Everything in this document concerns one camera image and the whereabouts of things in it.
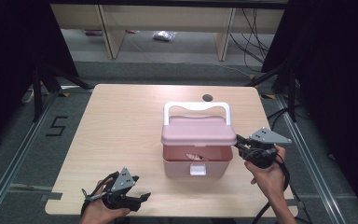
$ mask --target metal bar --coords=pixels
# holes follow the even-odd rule
[[[271,71],[267,72],[266,74],[264,74],[262,77],[248,83],[246,85],[246,87],[254,87],[257,86],[258,84],[270,79],[271,77],[274,77],[276,75],[278,75],[279,73],[284,72],[283,69],[285,67],[285,63],[282,63],[280,65],[278,65],[276,68],[272,69]]]
[[[94,89],[83,89],[78,86],[61,86],[60,93],[92,93]]]
[[[283,97],[278,94],[277,102],[280,109],[286,108],[286,102]],[[330,188],[327,186],[327,183],[324,180],[324,176],[322,175],[318,165],[316,164],[315,159],[312,157],[310,153],[310,149],[307,146],[300,130],[297,127],[295,122],[292,122],[290,116],[285,113],[284,120],[292,134],[294,141],[298,147],[298,151],[301,154],[305,165],[310,172],[310,177],[315,185],[315,188],[318,190],[319,195],[321,196],[322,202],[324,203],[324,207],[326,208],[327,214],[330,216],[332,223],[347,223],[345,217],[342,215],[342,212],[338,206],[336,199],[333,196]]]
[[[24,161],[25,157],[28,154],[28,151],[34,142],[36,135],[40,129],[40,126],[43,124],[48,110],[50,109],[50,106],[54,102],[54,100],[57,98],[58,94],[50,94],[46,100],[45,103],[45,109],[43,113],[40,115],[40,118],[34,122],[28,131],[28,133],[25,135],[25,138],[22,140],[22,143],[17,150],[16,154],[14,155],[13,159],[10,162],[10,165],[7,167],[5,173],[0,179],[0,204],[4,200],[5,195],[7,193],[7,190],[10,188],[10,184],[13,181],[14,177],[16,176],[17,172],[20,170],[22,162]]]
[[[310,7],[310,1],[289,0],[48,0],[50,4],[79,4],[79,5],[116,5],[116,6],[145,6],[145,7],[246,7],[286,9],[290,7]]]

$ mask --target black cable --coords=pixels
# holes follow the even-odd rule
[[[250,41],[250,39],[248,39],[243,33],[241,33],[241,35],[242,35],[242,37],[246,40],[246,42],[249,42],[250,45],[252,45],[252,46],[255,47],[255,48],[260,48],[260,46],[257,46],[256,44],[252,43],[252,42]]]
[[[249,54],[250,56],[252,56],[253,58],[255,58],[256,60],[258,60],[260,63],[263,63],[264,61],[261,60],[260,58],[258,58],[255,54],[253,54],[252,52],[250,52],[248,49],[244,48],[240,43],[237,42],[237,40],[234,38],[234,36],[232,36],[232,34],[230,34],[232,40],[234,41],[234,43],[237,45],[237,47],[242,50],[243,52]]]
[[[106,182],[106,180],[108,180],[110,177],[113,177],[113,176],[114,176],[114,174],[110,174],[103,181],[101,181],[101,183],[98,184],[98,186],[95,188],[95,190],[91,193],[90,196],[94,196],[94,194],[98,191],[98,189],[100,189],[103,186],[103,184]]]
[[[278,110],[277,112],[275,112],[275,113],[269,115],[269,116],[267,117],[267,119],[271,119],[271,118],[274,117],[275,115],[281,113],[282,111],[286,111],[286,110],[287,110],[287,108],[280,109],[280,110]]]
[[[298,203],[301,204],[302,209],[303,209],[303,211],[304,211],[304,213],[305,213],[305,216],[307,217],[307,219],[308,219],[308,221],[309,221],[308,223],[312,223],[312,219],[310,219],[310,214],[309,214],[308,211],[307,211],[307,207],[306,207],[305,204],[301,201],[300,197],[298,197],[298,194],[296,193],[296,191],[295,191],[295,189],[293,188],[293,186],[290,186],[290,189],[292,190],[293,195],[295,195],[295,197],[296,197]]]
[[[257,13],[256,13],[256,9],[254,8],[254,23],[253,25],[249,22],[249,19],[248,17],[246,16],[246,13],[244,11],[244,9],[242,9],[242,13],[243,13],[243,16],[245,17],[246,21],[248,22],[248,25],[249,25],[249,28],[251,29],[251,34],[249,35],[249,39],[246,39],[248,42],[250,42],[251,40],[251,36],[254,35],[255,36],[255,39],[257,40],[257,43],[258,43],[258,48],[262,49],[262,50],[269,50],[269,48],[264,45],[260,39],[258,38],[258,33],[257,33],[257,23],[256,23],[256,17],[257,17]]]
[[[250,40],[251,40],[251,37],[252,37],[252,33],[249,35],[249,41],[246,43],[246,46],[245,46],[245,50],[246,50],[246,51],[248,51],[248,45],[249,45],[249,42],[250,42]],[[251,69],[252,71],[254,71],[252,68],[250,68],[250,67],[248,66],[248,63],[246,62],[246,51],[245,51],[245,53],[243,54],[243,62],[245,63],[246,67],[248,67],[249,69]]]
[[[287,187],[289,187],[289,183],[290,183],[290,173],[289,173],[289,171],[287,170],[287,167],[286,167],[286,164],[284,163],[283,158],[282,158],[279,154],[277,154],[277,156],[278,156],[279,158],[281,158],[281,161],[282,161],[282,162],[277,161],[276,159],[275,159],[274,161],[279,165],[279,167],[281,167],[281,170],[282,170],[282,172],[283,172],[283,174],[284,174],[283,190],[286,190]]]
[[[255,219],[253,220],[252,224],[255,224],[258,222],[258,220],[263,216],[263,214],[267,211],[267,209],[269,209],[270,205],[269,203],[266,203],[266,205],[264,205],[264,207],[260,210],[260,212],[258,212],[257,216],[255,217]]]
[[[245,157],[243,157],[243,154],[241,155],[241,157],[247,161],[247,159],[251,156],[253,156],[253,154],[255,154],[256,152],[264,152],[264,149],[260,149],[260,148],[249,148],[249,153],[248,155],[246,155]]]
[[[278,118],[279,118],[282,114],[284,114],[285,112],[287,112],[287,108],[286,108],[285,110],[283,110],[283,111],[275,118],[275,120],[272,122],[272,125],[271,125],[271,130],[272,130],[272,131],[273,131],[274,128],[275,128],[275,124],[276,124],[276,122],[278,121]]]

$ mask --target black tape marking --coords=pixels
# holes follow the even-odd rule
[[[60,137],[62,136],[63,130],[66,128],[66,126],[62,126],[62,125],[55,125],[55,123],[57,122],[57,119],[67,119],[67,116],[56,116],[53,123],[51,124],[50,128],[58,128],[61,129],[60,133],[48,133],[46,134],[47,137]]]
[[[260,98],[261,99],[270,99],[270,100],[275,100],[275,95],[271,95],[271,94],[260,94]]]
[[[62,193],[51,192],[49,194],[42,194],[39,201],[47,202],[48,200],[60,200],[62,198]]]

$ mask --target aluminum rail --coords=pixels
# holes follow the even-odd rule
[[[17,150],[16,154],[14,155],[13,159],[11,160],[9,166],[7,167],[5,173],[0,179],[0,204],[5,198],[5,195],[10,188],[10,184],[13,181],[14,177],[16,176],[17,172],[20,170],[22,162],[24,161],[25,157],[28,154],[28,151],[34,142],[37,133],[42,126],[48,110],[50,109],[52,103],[57,98],[58,93],[51,93],[45,102],[45,109],[43,113],[40,115],[39,119],[34,122],[28,131],[28,133],[25,135],[24,139],[22,140],[22,143]]]
[[[289,0],[44,0],[49,4],[112,5],[145,7],[246,7],[265,9],[286,9],[290,7],[311,7],[312,1]]]
[[[287,108],[287,104],[280,94],[277,95],[277,102],[280,109]],[[300,152],[301,157],[305,162],[308,171],[310,172],[310,177],[312,178],[315,188],[318,190],[319,195],[321,196],[324,207],[326,208],[327,214],[330,216],[332,223],[347,223],[345,217],[342,215],[336,199],[333,196],[333,193],[324,180],[324,176],[316,164],[315,159],[312,157],[310,149],[308,148],[307,143],[305,142],[300,130],[298,129],[297,124],[292,122],[292,119],[288,113],[284,113],[284,120],[286,121],[290,133],[293,136],[293,140],[298,147],[298,151]]]

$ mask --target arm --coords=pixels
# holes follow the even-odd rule
[[[279,146],[275,146],[275,148],[278,154],[284,159],[285,149]],[[274,162],[269,168],[260,169],[251,162],[246,161],[245,166],[254,175],[251,183],[257,184],[264,195],[266,195],[278,222],[284,224],[296,223],[284,199],[284,175],[279,165]]]
[[[103,192],[103,186],[98,189],[96,194]],[[80,224],[106,224],[115,218],[126,216],[129,212],[130,209],[128,208],[109,209],[103,204],[101,199],[98,199],[87,206],[83,217],[80,219]]]

